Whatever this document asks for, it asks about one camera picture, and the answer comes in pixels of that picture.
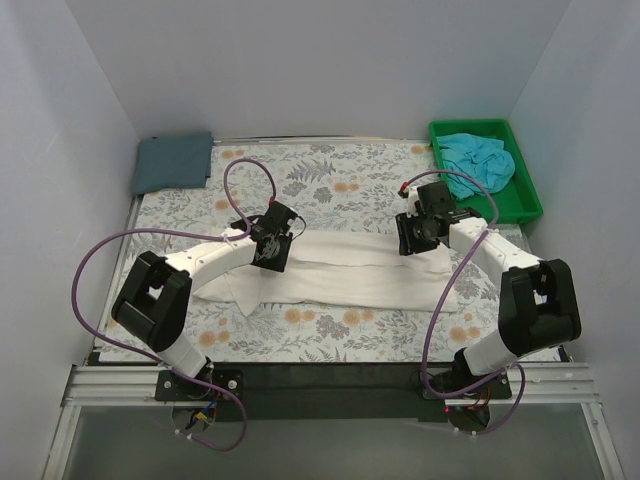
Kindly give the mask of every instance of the floral tablecloth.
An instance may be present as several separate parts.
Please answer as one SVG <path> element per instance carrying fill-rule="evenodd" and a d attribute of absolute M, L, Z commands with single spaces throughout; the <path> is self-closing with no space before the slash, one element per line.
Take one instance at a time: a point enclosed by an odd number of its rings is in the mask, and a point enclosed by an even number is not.
<path fill-rule="evenodd" d="M 205 189 L 163 190 L 144 196 L 137 227 L 160 227 L 210 234 L 236 215 L 223 188 L 222 172 L 233 159 L 255 158 L 272 172 L 278 198 L 299 212 L 314 230 L 396 233 L 394 217 L 405 208 L 396 194 L 403 181 L 435 167 L 431 149 L 421 143 L 250 144 L 216 146 Z M 264 173 L 239 165 L 230 175 L 232 194 L 247 214 L 263 213 L 270 196 Z M 525 247 L 518 226 L 501 226 L 511 242 Z M 163 235 L 131 238 L 120 276 L 145 250 L 170 253 L 197 241 Z M 452 252 L 454 265 L 461 255 Z M 461 347 L 496 328 L 498 290 L 470 264 L 456 283 L 459 311 L 442 314 L 430 358 L 450 361 Z M 419 361 L 430 313 L 342 308 L 318 304 L 265 304 L 245 318 L 235 304 L 191 299 L 186 334 L 214 361 L 406 362 Z M 106 333 L 142 347 L 115 321 Z M 101 361 L 135 361 L 136 354 L 110 345 Z M 559 360 L 556 350 L 535 360 Z"/>

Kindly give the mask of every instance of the green plastic bin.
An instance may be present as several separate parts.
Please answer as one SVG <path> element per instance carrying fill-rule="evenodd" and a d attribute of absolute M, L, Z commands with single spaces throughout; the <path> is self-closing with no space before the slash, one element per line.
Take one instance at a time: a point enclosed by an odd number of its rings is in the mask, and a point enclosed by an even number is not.
<path fill-rule="evenodd" d="M 513 136 L 511 127 L 506 120 L 439 120 L 429 124 L 431 146 L 438 168 L 443 168 L 442 152 L 438 146 L 438 137 L 454 133 L 470 133 L 487 138 L 497 138 L 504 141 L 504 148 L 513 157 L 516 171 L 507 186 L 500 192 L 492 194 L 500 210 L 498 223 L 530 222 L 542 215 L 542 205 L 538 199 L 536 189 L 524 164 L 522 154 Z M 458 207 L 476 209 L 489 222 L 493 218 L 493 210 L 489 201 L 481 195 L 474 195 L 461 201 L 456 201 Z"/>

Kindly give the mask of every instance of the white cloth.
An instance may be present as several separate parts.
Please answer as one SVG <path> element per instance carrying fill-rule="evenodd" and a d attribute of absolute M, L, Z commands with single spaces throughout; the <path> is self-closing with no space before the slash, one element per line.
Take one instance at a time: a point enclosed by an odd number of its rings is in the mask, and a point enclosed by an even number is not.
<path fill-rule="evenodd" d="M 403 257 L 394 235 L 307 230 L 291 245 L 284 273 L 247 265 L 207 283 L 194 295 L 212 302 L 236 302 L 245 316 L 260 303 L 433 311 L 449 278 L 451 259 L 443 245 Z M 443 311 L 455 312 L 457 306 L 452 290 Z"/>

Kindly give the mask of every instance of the teal cloth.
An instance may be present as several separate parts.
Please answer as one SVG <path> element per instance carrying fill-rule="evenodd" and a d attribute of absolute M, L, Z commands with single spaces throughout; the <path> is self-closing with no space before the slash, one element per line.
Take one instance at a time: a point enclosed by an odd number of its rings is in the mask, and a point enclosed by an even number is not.
<path fill-rule="evenodd" d="M 506 187 L 516 169 L 502 140 L 456 133 L 438 137 L 438 146 L 444 168 L 466 173 L 489 193 L 497 193 Z M 482 195 L 480 189 L 465 178 L 449 175 L 448 180 L 449 190 L 458 200 Z"/>
<path fill-rule="evenodd" d="M 142 195 L 163 188 L 204 188 L 211 176 L 212 147 L 210 132 L 143 140 L 131 192 Z"/>

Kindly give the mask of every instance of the white wall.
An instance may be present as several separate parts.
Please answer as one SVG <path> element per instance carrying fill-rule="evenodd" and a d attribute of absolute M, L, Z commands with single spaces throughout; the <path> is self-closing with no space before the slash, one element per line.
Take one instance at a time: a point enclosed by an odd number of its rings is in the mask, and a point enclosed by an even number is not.
<path fill-rule="evenodd" d="M 90 345 L 72 274 L 124 224 L 138 138 L 63 0 L 0 1 L 0 63 L 0 477 L 31 479 Z M 83 280 L 94 321 L 114 253 Z"/>
<path fill-rule="evenodd" d="M 586 359 L 628 478 L 640 478 L 640 4 L 573 0 L 511 124 L 545 208 L 538 254 L 573 270 Z"/>
<path fill-rule="evenodd" d="M 141 136 L 506 117 L 569 0 L 67 0 Z"/>

